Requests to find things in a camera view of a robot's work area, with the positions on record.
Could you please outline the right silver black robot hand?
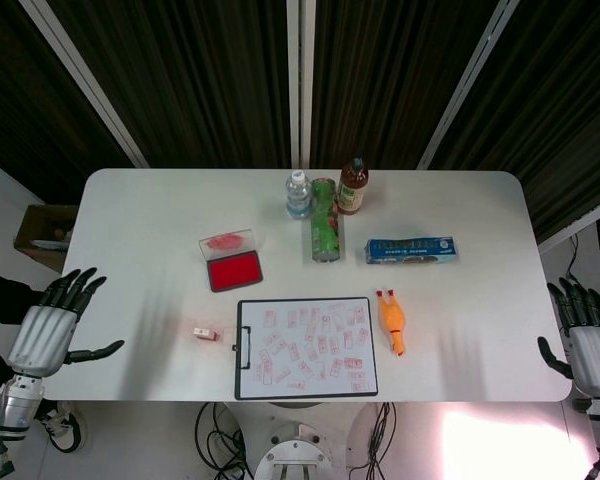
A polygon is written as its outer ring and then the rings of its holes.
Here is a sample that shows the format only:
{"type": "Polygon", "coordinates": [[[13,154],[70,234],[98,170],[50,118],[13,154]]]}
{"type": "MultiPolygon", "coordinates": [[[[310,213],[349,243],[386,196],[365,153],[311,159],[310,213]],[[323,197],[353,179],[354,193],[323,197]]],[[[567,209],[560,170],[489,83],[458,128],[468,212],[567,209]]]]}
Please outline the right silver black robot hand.
{"type": "Polygon", "coordinates": [[[600,399],[600,294],[561,277],[547,285],[565,338],[565,361],[554,355],[548,340],[537,338],[545,364],[590,398],[600,399]]]}

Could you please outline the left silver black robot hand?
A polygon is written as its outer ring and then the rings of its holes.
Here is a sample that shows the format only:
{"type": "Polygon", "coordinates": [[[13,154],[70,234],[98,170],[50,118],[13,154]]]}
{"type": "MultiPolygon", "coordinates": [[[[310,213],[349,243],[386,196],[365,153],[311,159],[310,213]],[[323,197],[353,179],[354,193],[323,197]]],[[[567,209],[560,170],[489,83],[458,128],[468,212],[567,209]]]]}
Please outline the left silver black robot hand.
{"type": "Polygon", "coordinates": [[[71,271],[53,281],[38,304],[29,308],[7,359],[14,373],[48,378],[64,365],[105,359],[121,349],[122,340],[95,350],[70,349],[85,310],[107,280],[96,273],[95,267],[71,271]]]}

